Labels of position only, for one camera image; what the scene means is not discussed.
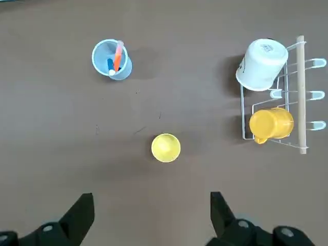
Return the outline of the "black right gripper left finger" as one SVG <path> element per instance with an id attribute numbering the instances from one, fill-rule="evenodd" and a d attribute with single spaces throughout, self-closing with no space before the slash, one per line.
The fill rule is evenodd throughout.
<path id="1" fill-rule="evenodd" d="M 15 231 L 1 231 L 1 245 L 81 245 L 94 222 L 94 198 L 83 193 L 65 215 L 19 238 Z"/>

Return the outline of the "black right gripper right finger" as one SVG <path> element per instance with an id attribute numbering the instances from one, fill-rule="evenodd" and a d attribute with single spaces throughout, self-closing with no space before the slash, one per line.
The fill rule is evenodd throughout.
<path id="1" fill-rule="evenodd" d="M 207 245 L 314 245 L 308 236 L 297 228 L 280 225 L 269 233 L 249 220 L 236 218 L 220 192 L 210 193 L 210 214 L 216 237 Z"/>

